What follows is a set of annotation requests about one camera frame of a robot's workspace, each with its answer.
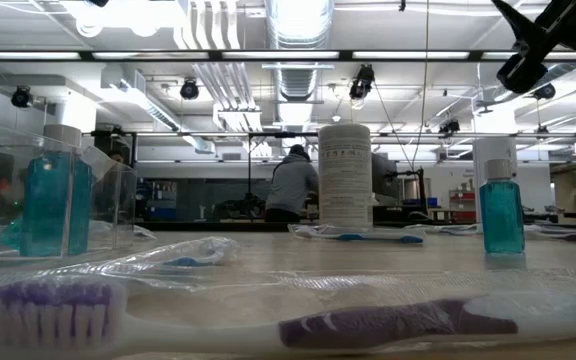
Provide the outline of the teal mouthwash bottle white cap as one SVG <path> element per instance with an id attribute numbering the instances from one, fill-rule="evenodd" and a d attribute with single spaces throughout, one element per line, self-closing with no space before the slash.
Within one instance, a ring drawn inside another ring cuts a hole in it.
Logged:
<path id="1" fill-rule="evenodd" d="M 62 124 L 43 129 L 42 154 L 25 183 L 20 254 L 76 256 L 87 251 L 93 175 L 83 160 L 81 131 Z"/>
<path id="2" fill-rule="evenodd" d="M 485 182 L 479 188 L 484 247 L 489 254 L 524 252 L 524 221 L 519 185 L 508 159 L 485 163 Z"/>

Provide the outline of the clear acrylic organizer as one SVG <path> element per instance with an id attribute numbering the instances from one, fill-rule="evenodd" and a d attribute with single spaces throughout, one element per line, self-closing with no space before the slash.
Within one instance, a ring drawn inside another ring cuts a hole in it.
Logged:
<path id="1" fill-rule="evenodd" d="M 0 125 L 0 268 L 131 244 L 135 171 L 66 125 Z"/>

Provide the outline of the black overhead light bar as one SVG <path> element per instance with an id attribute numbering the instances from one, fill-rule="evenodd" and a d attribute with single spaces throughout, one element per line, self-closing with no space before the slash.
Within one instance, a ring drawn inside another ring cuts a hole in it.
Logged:
<path id="1" fill-rule="evenodd" d="M 497 50 L 0 50 L 0 62 L 504 62 L 511 56 Z"/>

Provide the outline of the red storage rack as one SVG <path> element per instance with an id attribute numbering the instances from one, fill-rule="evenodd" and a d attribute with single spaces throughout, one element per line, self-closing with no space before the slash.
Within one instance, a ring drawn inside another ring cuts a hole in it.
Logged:
<path id="1" fill-rule="evenodd" d="M 448 210 L 452 222 L 474 223 L 477 218 L 475 193 L 465 190 L 450 190 Z"/>

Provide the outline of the person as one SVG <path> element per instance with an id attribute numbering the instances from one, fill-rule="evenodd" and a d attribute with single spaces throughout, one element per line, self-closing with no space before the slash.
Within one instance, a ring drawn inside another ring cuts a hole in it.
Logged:
<path id="1" fill-rule="evenodd" d="M 299 223 L 307 196 L 319 190 L 319 176 L 302 145 L 293 145 L 274 168 L 265 204 L 267 223 Z"/>
<path id="2" fill-rule="evenodd" d="M 95 184 L 93 206 L 98 219 L 112 222 L 114 214 L 119 219 L 132 211 L 135 194 L 135 172 L 125 163 L 119 150 L 108 153 L 110 169 Z"/>

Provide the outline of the grey monitor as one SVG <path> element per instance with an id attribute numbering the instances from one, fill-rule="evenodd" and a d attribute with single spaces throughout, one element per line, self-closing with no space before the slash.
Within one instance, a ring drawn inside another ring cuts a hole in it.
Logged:
<path id="1" fill-rule="evenodd" d="M 399 196 L 397 164 L 376 153 L 372 154 L 371 163 L 373 192 L 377 195 L 397 198 Z"/>

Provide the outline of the white wipes canister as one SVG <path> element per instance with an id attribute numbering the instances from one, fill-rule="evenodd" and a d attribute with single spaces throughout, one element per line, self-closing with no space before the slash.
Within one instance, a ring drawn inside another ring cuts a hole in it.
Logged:
<path id="1" fill-rule="evenodd" d="M 323 127 L 318 133 L 319 220 L 342 227 L 372 225 L 370 130 L 359 124 Z"/>

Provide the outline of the blue storage bins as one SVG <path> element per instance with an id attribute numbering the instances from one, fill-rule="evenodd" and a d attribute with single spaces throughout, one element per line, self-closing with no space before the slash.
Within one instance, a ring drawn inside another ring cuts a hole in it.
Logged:
<path id="1" fill-rule="evenodd" d="M 146 217 L 148 221 L 176 219 L 177 183 L 168 180 L 147 179 Z"/>

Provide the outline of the purple white wrapped toothbrush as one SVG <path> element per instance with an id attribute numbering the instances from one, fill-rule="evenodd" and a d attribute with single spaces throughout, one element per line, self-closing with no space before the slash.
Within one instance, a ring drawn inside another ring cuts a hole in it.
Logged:
<path id="1" fill-rule="evenodd" d="M 489 294 L 345 308 L 235 327 L 169 325 L 132 316 L 119 283 L 38 277 L 0 285 L 0 357 L 109 360 L 147 352 L 365 353 L 446 336 L 576 335 L 576 294 Z"/>

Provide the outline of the silver ventilation duct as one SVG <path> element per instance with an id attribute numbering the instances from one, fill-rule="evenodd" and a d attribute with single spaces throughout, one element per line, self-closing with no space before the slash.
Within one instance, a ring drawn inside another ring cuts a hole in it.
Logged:
<path id="1" fill-rule="evenodd" d="M 334 0 L 264 0 L 269 47 L 273 50 L 326 50 Z M 320 69 L 317 63 L 278 63 L 274 70 L 277 116 L 282 123 L 310 121 Z"/>

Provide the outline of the black aluminium table frame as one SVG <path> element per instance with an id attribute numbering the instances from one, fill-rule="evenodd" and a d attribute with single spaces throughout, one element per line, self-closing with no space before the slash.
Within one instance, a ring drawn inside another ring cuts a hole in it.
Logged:
<path id="1" fill-rule="evenodd" d="M 403 228 L 412 225 L 406 222 L 381 222 L 375 225 L 382 228 Z M 288 232 L 287 223 L 265 222 L 136 222 L 135 226 L 153 232 Z M 576 229 L 576 224 L 552 224 L 557 228 Z"/>

